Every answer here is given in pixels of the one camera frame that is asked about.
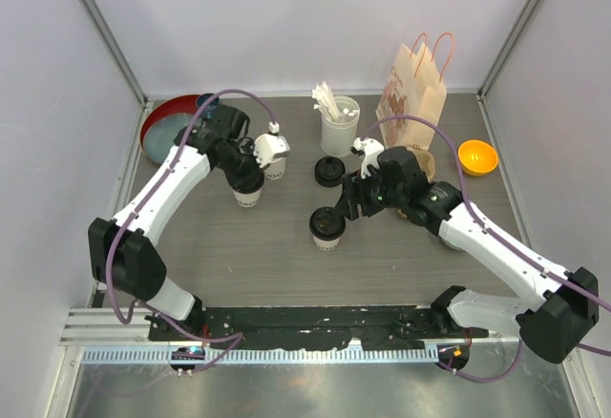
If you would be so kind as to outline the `white paper cup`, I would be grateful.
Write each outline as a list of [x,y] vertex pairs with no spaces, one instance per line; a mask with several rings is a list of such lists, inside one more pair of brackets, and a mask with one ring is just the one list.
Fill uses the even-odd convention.
[[262,188],[259,188],[256,191],[252,191],[249,193],[234,190],[233,195],[239,206],[241,206],[242,208],[252,208],[256,206],[259,202],[262,191]]
[[314,243],[322,251],[333,250],[340,242],[340,237],[334,239],[324,239],[317,236],[313,236]]

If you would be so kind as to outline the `stack of white paper cups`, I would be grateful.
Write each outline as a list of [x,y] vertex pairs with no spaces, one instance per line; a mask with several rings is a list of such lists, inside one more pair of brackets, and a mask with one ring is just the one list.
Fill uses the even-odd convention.
[[273,157],[263,166],[263,174],[267,179],[276,180],[284,175],[286,157]]

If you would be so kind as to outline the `stack of black cup lids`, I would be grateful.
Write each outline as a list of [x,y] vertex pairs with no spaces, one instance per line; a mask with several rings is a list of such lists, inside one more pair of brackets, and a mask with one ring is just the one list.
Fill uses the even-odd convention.
[[322,157],[314,165],[314,177],[316,182],[326,188],[333,188],[341,185],[345,173],[346,166],[338,157]]

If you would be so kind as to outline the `brown pulp cup carrier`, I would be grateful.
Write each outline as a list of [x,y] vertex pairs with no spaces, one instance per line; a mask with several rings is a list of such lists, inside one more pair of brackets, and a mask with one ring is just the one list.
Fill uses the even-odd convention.
[[435,176],[435,160],[433,155],[428,150],[424,149],[409,147],[408,150],[416,157],[418,165],[425,173],[428,182],[432,182]]

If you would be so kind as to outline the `printed kraft paper bag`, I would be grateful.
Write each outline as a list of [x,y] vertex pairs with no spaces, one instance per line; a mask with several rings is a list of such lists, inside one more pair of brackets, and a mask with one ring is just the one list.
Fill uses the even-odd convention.
[[380,131],[388,148],[431,146],[434,130],[418,120],[438,123],[447,98],[444,73],[453,57],[449,52],[436,62],[438,45],[423,32],[411,46],[400,46],[376,108],[376,117],[384,121]]

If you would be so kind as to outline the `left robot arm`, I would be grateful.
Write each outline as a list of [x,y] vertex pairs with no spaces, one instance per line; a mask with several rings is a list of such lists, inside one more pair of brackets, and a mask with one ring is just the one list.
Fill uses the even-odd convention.
[[202,333],[202,300],[170,278],[157,245],[189,193],[216,169],[224,172],[240,205],[257,203],[265,169],[289,147],[276,119],[257,138],[248,135],[249,125],[249,115],[238,108],[199,108],[140,192],[112,218],[90,224],[92,275],[106,285],[122,324],[129,324],[135,306],[142,304],[184,341]]

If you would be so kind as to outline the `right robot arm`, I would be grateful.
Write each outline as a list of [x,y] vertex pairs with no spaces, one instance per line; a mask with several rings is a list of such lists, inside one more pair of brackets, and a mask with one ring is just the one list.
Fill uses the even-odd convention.
[[597,324],[599,284],[589,270],[570,271],[547,260],[486,218],[450,183],[429,182],[407,148],[358,138],[351,151],[362,163],[343,177],[339,214],[355,220],[398,210],[468,253],[515,293],[502,298],[450,287],[432,303],[436,333],[451,337],[463,327],[487,329],[518,337],[539,358],[560,364]]

